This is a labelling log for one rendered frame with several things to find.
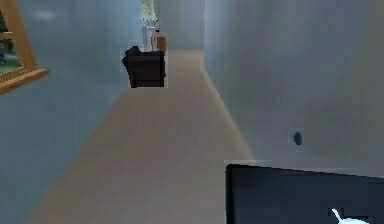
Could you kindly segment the black television set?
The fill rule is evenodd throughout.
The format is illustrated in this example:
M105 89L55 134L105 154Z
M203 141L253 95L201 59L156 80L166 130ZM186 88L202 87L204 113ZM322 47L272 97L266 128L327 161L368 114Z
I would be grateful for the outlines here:
M240 164L225 174L226 224L384 224L384 178Z

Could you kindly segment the dark brown side cabinet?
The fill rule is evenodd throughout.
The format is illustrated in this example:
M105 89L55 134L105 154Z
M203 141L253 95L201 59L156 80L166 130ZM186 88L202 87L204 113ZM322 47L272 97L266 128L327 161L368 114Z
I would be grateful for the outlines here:
M165 86L165 52L143 52L138 46L125 51L121 60L127 70L131 88Z

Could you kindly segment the wooden framed window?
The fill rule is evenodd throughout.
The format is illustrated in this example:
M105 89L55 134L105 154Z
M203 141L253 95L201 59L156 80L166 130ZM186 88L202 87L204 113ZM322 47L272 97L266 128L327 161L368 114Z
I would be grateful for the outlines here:
M0 32L0 40L11 40L20 67L0 74L0 95L46 76L50 70L40 68L35 61L16 0L0 0L7 32Z

